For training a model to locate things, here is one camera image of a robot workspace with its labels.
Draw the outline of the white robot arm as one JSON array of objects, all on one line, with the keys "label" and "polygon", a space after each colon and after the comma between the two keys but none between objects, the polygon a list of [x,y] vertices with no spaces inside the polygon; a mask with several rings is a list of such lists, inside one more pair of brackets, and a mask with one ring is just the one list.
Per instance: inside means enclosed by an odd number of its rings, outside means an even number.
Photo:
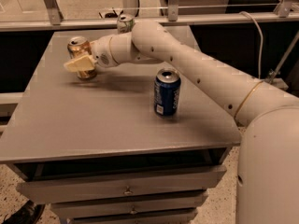
[{"label": "white robot arm", "polygon": [[149,57],[170,63],[245,127],[238,159],[236,224],[299,224],[299,98],[190,48],[155,21],[92,43],[70,72]]}]

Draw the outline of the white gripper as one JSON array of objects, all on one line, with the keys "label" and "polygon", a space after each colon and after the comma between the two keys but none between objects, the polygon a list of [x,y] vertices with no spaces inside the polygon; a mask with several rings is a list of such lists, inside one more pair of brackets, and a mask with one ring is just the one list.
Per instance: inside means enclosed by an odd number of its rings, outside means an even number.
[{"label": "white gripper", "polygon": [[91,71],[97,63],[105,68],[115,67],[118,63],[112,56],[110,49],[111,36],[102,36],[91,42],[92,55],[83,54],[64,63],[64,68],[68,72]]}]

